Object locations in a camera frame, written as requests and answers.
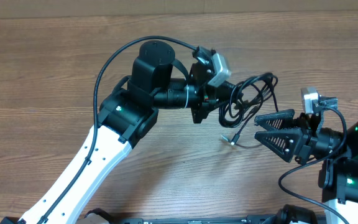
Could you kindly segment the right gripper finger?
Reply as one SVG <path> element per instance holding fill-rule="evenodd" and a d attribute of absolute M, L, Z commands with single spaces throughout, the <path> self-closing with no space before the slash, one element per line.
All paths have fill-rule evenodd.
<path fill-rule="evenodd" d="M 262 114 L 255 117 L 254 124 L 267 131 L 292 128 L 294 115 L 294 109 L 282 110 L 270 114 Z"/>
<path fill-rule="evenodd" d="M 255 139 L 285 162 L 291 162 L 305 144 L 305 135 L 300 128 L 259 131 L 255 133 Z"/>

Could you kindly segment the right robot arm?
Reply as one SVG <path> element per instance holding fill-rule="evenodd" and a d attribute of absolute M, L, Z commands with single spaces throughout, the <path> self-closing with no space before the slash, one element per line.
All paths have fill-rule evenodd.
<path fill-rule="evenodd" d="M 297 169 L 322 163 L 318 186 L 327 223 L 358 223 L 358 122 L 341 132 L 323 127 L 329 107 L 302 113 L 294 110 L 256 116 L 263 128 L 255 139 Z"/>

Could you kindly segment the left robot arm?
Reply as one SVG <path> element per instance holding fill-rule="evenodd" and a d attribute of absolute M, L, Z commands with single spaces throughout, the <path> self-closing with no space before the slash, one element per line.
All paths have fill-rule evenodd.
<path fill-rule="evenodd" d="M 194 123 L 227 101 L 227 59 L 215 50 L 192 47 L 190 69 L 176 58 L 174 40 L 148 36 L 138 40 L 132 73 L 103 101 L 94 100 L 86 140 L 47 193 L 19 218 L 4 223 L 75 223 L 109 173 L 157 122 L 158 111 L 190 109 Z"/>

